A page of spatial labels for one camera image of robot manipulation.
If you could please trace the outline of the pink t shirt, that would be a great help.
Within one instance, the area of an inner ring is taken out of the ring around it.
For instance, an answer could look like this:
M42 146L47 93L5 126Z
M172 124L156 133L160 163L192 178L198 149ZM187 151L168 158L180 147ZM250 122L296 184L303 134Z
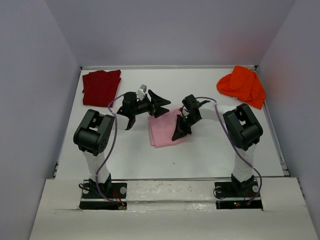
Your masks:
M179 108L175 108L158 118L154 116L148 117L149 141L151 146L155 148L169 147L188 140L188 137L185 136L172 141L177 124L177 115L180 114Z

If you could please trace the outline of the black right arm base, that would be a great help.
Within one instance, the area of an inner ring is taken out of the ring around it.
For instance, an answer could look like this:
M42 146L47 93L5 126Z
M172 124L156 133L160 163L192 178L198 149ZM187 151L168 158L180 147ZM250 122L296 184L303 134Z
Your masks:
M252 175L248 180L238 181L233 175L230 181L214 183L212 191L218 210L263 209L260 186Z

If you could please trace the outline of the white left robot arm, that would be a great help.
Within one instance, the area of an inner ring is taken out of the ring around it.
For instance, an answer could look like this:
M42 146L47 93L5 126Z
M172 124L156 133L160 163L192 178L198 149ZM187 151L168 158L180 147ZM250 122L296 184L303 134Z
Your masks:
M117 112L112 111L111 103L107 107L110 114L87 110L73 135L74 144L86 158L89 179L98 185L111 182L106 162L115 147L118 130L130 130L136 116L144 113L158 118L169 112L164 106L171 104L152 90L142 88L137 92L126 92L120 98L122 105Z

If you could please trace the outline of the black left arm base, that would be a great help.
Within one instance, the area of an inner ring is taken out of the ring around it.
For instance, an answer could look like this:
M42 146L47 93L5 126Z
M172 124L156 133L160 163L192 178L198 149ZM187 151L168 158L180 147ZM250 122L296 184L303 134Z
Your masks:
M124 181L111 181L96 184L86 179L78 187L81 189L79 208L81 210L126 210L127 188Z

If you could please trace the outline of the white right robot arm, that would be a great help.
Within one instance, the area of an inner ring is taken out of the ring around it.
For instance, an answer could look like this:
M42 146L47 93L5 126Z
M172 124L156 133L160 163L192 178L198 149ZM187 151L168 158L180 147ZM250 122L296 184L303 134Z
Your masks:
M235 151L231 180L239 184L252 181L254 172L257 172L253 166L254 151L263 135L263 128L250 106L246 103L238 106L221 105L213 98L200 98L192 94L186 96L182 104L171 140L190 135L192 126L200 120L219 122Z

